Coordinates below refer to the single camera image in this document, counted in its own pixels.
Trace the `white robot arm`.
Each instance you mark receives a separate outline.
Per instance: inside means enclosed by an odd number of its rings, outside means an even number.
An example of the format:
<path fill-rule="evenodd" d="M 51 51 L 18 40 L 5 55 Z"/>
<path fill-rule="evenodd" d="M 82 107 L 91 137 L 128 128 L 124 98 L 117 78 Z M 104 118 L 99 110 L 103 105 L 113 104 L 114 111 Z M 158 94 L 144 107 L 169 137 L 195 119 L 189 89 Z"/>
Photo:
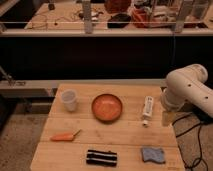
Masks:
<path fill-rule="evenodd" d="M 208 71 L 201 64 L 175 69 L 166 76 L 166 88 L 160 101 L 164 108 L 162 125 L 169 126 L 176 113 L 188 101 L 213 119 L 213 89 L 207 87 Z"/>

